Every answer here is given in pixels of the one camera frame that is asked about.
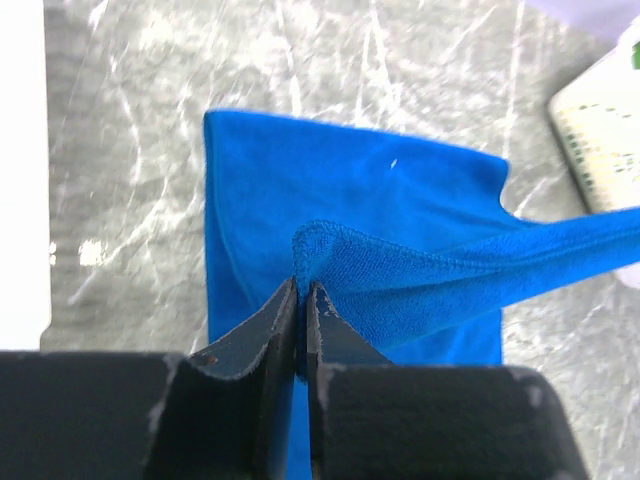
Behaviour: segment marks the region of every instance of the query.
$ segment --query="gray marble countertop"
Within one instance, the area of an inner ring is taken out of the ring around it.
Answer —
[[[53,321],[43,348],[205,343],[211,107],[416,133],[508,157],[517,215],[584,207],[551,95],[606,46],[515,0],[45,0]],[[507,310],[598,479],[640,478],[640,294],[610,275]]]

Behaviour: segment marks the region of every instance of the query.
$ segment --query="blue towel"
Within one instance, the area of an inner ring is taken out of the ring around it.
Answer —
[[[207,113],[204,135],[211,341],[295,274],[398,364],[496,365],[502,307],[640,260],[640,210],[517,219],[497,157],[240,111]],[[311,478],[306,394],[298,381],[294,480]]]

